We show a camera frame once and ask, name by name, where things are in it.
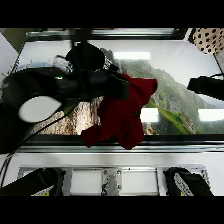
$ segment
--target black frame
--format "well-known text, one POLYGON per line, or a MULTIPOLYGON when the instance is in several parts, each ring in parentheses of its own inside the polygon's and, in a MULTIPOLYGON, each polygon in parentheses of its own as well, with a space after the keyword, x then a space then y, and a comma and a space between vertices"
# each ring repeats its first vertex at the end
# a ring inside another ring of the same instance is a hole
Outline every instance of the black frame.
MULTIPOLYGON (((175 30, 171 34, 92 34, 90 40, 183 40, 187 28, 175 30)), ((35 41, 58 41, 70 40, 68 31, 62 32, 32 32, 27 33, 26 42, 35 41)), ((224 134, 201 134, 201 135, 146 135, 143 142, 138 146, 187 146, 187 145, 222 145, 224 134)), ((80 135, 37 135, 24 144, 24 146, 83 146, 80 135)), ((116 138, 97 143, 96 146, 119 146, 116 138)))

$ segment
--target silver bracket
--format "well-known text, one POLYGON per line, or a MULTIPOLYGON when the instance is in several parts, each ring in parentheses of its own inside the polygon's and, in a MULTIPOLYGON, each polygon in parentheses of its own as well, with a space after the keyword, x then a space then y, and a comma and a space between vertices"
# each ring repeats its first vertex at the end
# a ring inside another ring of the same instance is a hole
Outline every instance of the silver bracket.
POLYGON ((122 189, 122 169, 103 169, 102 196, 120 196, 122 189))

